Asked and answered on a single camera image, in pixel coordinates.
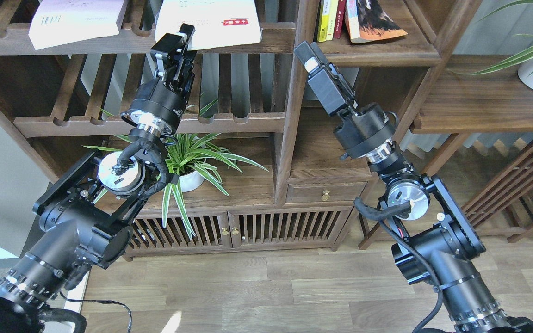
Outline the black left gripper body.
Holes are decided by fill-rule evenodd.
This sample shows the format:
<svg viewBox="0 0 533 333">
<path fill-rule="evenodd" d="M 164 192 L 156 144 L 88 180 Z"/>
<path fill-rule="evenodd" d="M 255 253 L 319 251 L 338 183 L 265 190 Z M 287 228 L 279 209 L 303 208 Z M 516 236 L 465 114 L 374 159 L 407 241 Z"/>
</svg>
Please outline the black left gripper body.
<svg viewBox="0 0 533 333">
<path fill-rule="evenodd" d="M 167 33 L 151 48 L 157 63 L 156 76 L 176 93 L 190 93 L 194 82 L 194 58 L 196 51 L 177 49 L 182 36 Z"/>
</svg>

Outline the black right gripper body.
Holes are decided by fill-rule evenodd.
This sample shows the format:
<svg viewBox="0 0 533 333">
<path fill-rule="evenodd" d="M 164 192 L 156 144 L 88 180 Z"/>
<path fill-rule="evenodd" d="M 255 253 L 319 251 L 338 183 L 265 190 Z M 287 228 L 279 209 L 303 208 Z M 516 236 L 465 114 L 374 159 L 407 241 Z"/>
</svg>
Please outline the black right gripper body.
<svg viewBox="0 0 533 333">
<path fill-rule="evenodd" d="M 318 100 L 329 116 L 335 116 L 338 112 L 349 108 L 356 110 L 355 91 L 349 86 L 343 74 L 338 68 L 328 63 L 306 63 L 308 72 L 308 84 L 313 89 Z"/>
</svg>

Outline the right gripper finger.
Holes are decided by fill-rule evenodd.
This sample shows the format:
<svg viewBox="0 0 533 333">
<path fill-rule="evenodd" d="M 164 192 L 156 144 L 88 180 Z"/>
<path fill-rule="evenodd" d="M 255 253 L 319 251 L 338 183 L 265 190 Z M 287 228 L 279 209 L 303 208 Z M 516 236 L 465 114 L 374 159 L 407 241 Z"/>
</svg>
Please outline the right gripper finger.
<svg viewBox="0 0 533 333">
<path fill-rule="evenodd" d="M 303 64 L 304 69 L 313 74 L 328 65 L 328 59 L 323 54 L 317 42 L 301 42 L 294 48 L 294 55 Z"/>
</svg>

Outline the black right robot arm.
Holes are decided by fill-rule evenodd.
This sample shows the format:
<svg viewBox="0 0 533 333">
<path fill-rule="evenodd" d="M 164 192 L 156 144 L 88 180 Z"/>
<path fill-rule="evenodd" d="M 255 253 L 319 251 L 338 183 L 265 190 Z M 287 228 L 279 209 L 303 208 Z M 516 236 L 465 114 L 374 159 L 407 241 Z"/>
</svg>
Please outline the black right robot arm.
<svg viewBox="0 0 533 333">
<path fill-rule="evenodd" d="M 308 84 L 330 116 L 342 123 L 334 134 L 347 158 L 366 158 L 385 183 L 377 207 L 354 200 L 360 218 L 377 221 L 396 243 L 394 264 L 409 284 L 426 282 L 436 305 L 414 329 L 428 327 L 445 307 L 457 333 L 533 333 L 533 321 L 505 313 L 472 260 L 486 251 L 478 234 L 438 176 L 419 173 L 393 139 L 389 113 L 379 104 L 360 107 L 355 91 L 317 43 L 302 42 L 294 53 L 308 73 Z"/>
</svg>

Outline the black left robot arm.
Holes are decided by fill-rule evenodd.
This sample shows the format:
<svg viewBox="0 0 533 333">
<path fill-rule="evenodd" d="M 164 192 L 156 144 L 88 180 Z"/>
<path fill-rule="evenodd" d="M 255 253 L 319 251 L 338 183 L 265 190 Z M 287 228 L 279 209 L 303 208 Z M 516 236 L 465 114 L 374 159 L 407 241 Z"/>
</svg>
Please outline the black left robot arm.
<svg viewBox="0 0 533 333">
<path fill-rule="evenodd" d="M 47 322 L 85 331 L 81 314 L 47 302 L 75 288 L 92 267 L 106 269 L 123 255 L 148 199 L 178 184 L 167 147 L 176 143 L 194 82 L 195 51 L 188 48 L 194 31 L 183 24 L 152 47 L 155 77 L 121 114 L 132 126 L 129 146 L 112 154 L 92 149 L 35 202 L 44 235 L 0 278 L 0 333 L 40 333 Z"/>
</svg>

